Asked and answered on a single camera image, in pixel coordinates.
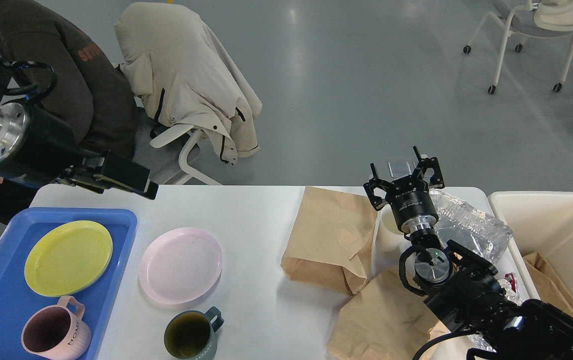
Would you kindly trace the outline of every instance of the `mug handle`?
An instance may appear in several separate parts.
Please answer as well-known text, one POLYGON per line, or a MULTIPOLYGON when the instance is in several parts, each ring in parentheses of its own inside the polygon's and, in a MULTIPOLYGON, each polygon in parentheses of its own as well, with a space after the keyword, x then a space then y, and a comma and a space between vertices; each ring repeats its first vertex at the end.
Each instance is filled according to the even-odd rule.
POLYGON ((60 296, 60 299, 57 301, 57 305, 63 308, 66 308, 69 303, 75 307, 74 314, 81 320, 83 318, 83 315, 85 314, 85 305, 76 300, 75 297, 71 295, 60 296))
POLYGON ((225 323, 225 319, 222 318, 222 312, 220 312, 220 310, 218 310, 218 308, 215 306, 211 306, 211 308, 204 313, 204 316, 206 316, 208 321, 211 323, 214 333, 218 331, 218 329, 220 329, 220 326, 222 326, 222 324, 225 323))

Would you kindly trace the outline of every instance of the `chair leg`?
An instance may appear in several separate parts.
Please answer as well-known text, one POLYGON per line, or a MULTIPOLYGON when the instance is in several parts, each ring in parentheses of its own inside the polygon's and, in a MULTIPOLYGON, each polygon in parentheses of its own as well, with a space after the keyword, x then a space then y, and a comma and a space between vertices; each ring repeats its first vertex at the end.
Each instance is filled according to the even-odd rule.
POLYGON ((190 166, 189 162, 187 161, 189 157, 189 152, 193 149, 193 146, 195 146, 198 143, 200 136, 202 136, 202 131, 195 130, 191 134, 191 137, 189 137, 186 144, 182 146, 182 150, 179 152, 179 158, 177 158, 177 162, 179 163, 179 168, 182 169, 184 173, 186 173, 186 176, 182 177, 178 183, 184 184, 188 182, 190 178, 196 178, 197 180, 200 180, 200 182, 203 182, 204 184, 207 185, 222 185, 216 180, 213 180, 213 178, 210 178, 209 176, 206 176, 204 173, 201 173, 195 167, 190 166))
POLYGON ((555 85, 555 87, 553 88, 554 91, 559 92, 563 84, 565 83, 567 73, 569 72, 569 67, 571 66, 572 57, 573 57, 573 36, 570 39, 570 46, 568 46, 567 58, 564 62, 564 69, 562 70, 562 75, 560 76, 560 82, 555 85))
POLYGON ((473 34, 471 35, 471 38, 469 39, 469 42, 466 43, 467 46, 471 46, 474 44, 474 40, 476 39, 476 36, 478 36, 478 33, 480 32, 480 30, 483 28, 483 25, 485 25, 486 20, 489 16, 495 16, 497 18, 497 15, 494 14, 492 11, 487 12, 486 14, 484 14, 484 16, 482 17, 482 19, 480 20, 480 22, 478 23, 478 27, 475 28, 475 31, 473 32, 473 34))
POLYGON ((512 34, 511 31, 511 21, 513 21, 513 12, 509 14, 506 18, 506 23, 504 24, 504 34, 502 35, 502 45, 499 48, 499 57, 497 57, 497 67, 495 68, 495 77, 493 78, 493 84, 488 87, 488 93, 494 94, 495 89, 498 86, 500 80, 500 70, 502 69, 502 60, 504 59, 504 52, 507 49, 507 41, 512 34))
POLYGON ((515 46, 515 52, 516 53, 519 53, 520 51, 522 51, 522 48, 527 43, 527 39, 529 39, 528 36, 522 36, 522 38, 520 39, 520 42, 515 46))

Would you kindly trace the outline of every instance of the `beige jacket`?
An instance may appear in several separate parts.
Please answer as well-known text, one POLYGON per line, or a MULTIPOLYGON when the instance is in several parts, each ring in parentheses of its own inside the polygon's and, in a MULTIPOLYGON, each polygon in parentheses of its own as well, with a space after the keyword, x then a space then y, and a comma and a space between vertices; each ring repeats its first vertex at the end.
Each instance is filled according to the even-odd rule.
POLYGON ((262 103, 198 14, 177 4, 135 2, 115 34, 126 61, 120 70, 151 118, 204 130, 227 164, 260 149, 253 124, 262 103))

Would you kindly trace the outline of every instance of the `plate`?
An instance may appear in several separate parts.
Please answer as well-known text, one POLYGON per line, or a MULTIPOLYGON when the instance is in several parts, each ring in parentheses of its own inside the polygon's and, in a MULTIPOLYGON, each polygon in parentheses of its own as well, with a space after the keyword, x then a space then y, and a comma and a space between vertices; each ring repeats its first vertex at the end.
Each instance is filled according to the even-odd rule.
POLYGON ((93 284, 107 269, 113 241, 106 227, 79 220, 49 231, 28 253, 24 280, 41 296, 71 295, 93 284))
POLYGON ((140 262, 140 285, 154 301, 179 305, 202 296, 222 272, 222 249, 202 228, 181 227, 153 240, 140 262))

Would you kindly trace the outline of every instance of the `brown paper bag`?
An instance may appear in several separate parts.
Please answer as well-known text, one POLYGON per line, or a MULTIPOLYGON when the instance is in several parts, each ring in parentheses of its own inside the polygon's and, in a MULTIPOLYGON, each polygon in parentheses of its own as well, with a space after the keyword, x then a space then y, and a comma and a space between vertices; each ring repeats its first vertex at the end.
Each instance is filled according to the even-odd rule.
POLYGON ((410 360, 426 342, 449 332, 421 296, 403 287, 394 268, 382 271, 342 307, 328 353, 340 360, 410 360))
POLYGON ((357 294, 371 276, 377 213, 366 196, 306 187, 281 266, 286 276, 357 294))
POLYGON ((573 296, 547 259, 539 252, 523 259, 540 299, 573 318, 573 296))

